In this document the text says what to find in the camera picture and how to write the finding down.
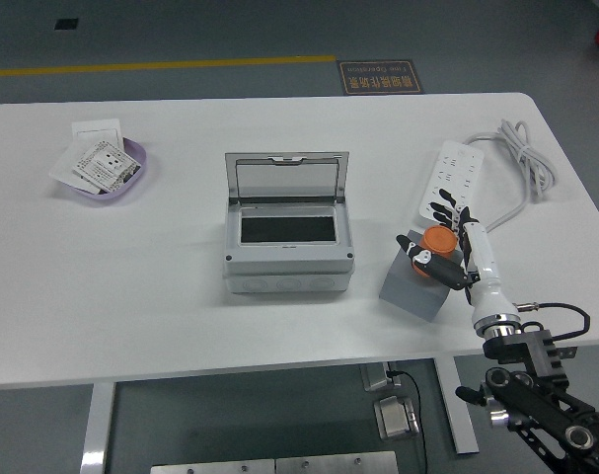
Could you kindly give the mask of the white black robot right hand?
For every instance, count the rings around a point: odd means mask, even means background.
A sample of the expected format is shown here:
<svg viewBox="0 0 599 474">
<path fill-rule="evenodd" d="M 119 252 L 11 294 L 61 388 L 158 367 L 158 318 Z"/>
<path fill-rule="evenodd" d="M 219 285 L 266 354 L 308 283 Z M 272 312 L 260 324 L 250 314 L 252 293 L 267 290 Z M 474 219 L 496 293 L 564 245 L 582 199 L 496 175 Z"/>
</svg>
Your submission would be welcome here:
<svg viewBox="0 0 599 474">
<path fill-rule="evenodd" d="M 438 193 L 442 201 L 430 205 L 433 217 L 458 240 L 463 262 L 457 264 L 405 235 L 399 235 L 397 242 L 414 268 L 454 290 L 466 291 L 474 308 L 473 327 L 479 337 L 490 340 L 519 332 L 518 310 L 503 294 L 486 229 L 448 191 L 441 189 Z"/>
</svg>

